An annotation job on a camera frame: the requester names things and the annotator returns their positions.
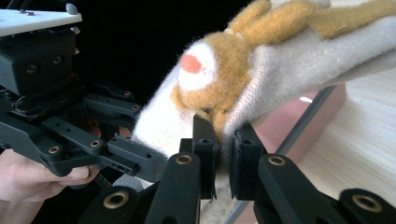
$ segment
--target pink surface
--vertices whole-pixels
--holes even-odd
[[[260,125],[255,127],[268,152],[274,153],[290,133],[291,129],[309,107],[318,91],[309,92],[272,112]],[[287,156],[298,162],[326,127],[346,99],[345,84],[338,85],[318,113],[293,144]]]

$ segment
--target fuzzy fabric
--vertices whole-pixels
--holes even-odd
[[[347,34],[330,32],[333,38],[323,39],[308,24],[327,3],[296,1],[271,10],[265,1],[252,3],[225,33],[192,44],[140,113],[132,141],[168,158],[178,153],[181,138],[192,137],[195,114],[215,126],[221,140],[219,200],[202,202],[202,223],[222,223],[235,204],[228,187],[229,148],[243,123],[264,119],[306,92],[396,66],[396,17],[372,17],[370,24],[358,20]],[[288,15],[293,20],[283,20]],[[274,18],[282,29],[268,24]],[[254,32],[246,30],[252,19],[274,32],[260,32],[256,25]]]
[[[329,7],[317,10],[309,26],[322,38],[329,39],[347,34],[384,16],[395,14],[394,1],[374,0],[361,4],[359,7]]]

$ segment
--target wooden surface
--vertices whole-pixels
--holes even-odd
[[[298,164],[322,192],[368,189],[396,206],[396,69],[346,84],[346,101]],[[235,223],[255,223],[252,204]]]

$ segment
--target white board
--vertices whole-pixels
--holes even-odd
[[[67,12],[31,11],[34,15],[20,13],[18,10],[0,9],[0,36],[15,35],[54,26],[82,21],[81,15]]]

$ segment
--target finger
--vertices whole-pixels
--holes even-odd
[[[124,127],[119,127],[119,134],[122,137],[131,137],[131,131],[129,131],[129,129]]]
[[[53,174],[49,169],[44,167],[42,164],[39,164],[40,167],[36,167],[32,169],[28,174],[30,174],[30,178],[32,178],[32,182],[43,183],[43,182],[60,182],[60,181],[69,181],[76,180],[81,178],[86,178],[90,174],[90,169],[88,166],[77,167],[70,172],[67,176],[57,176]]]
[[[59,184],[61,184],[63,186],[75,186],[75,185],[88,184],[91,181],[93,181],[98,174],[99,174],[99,170],[91,169],[91,175],[86,178],[60,181]]]

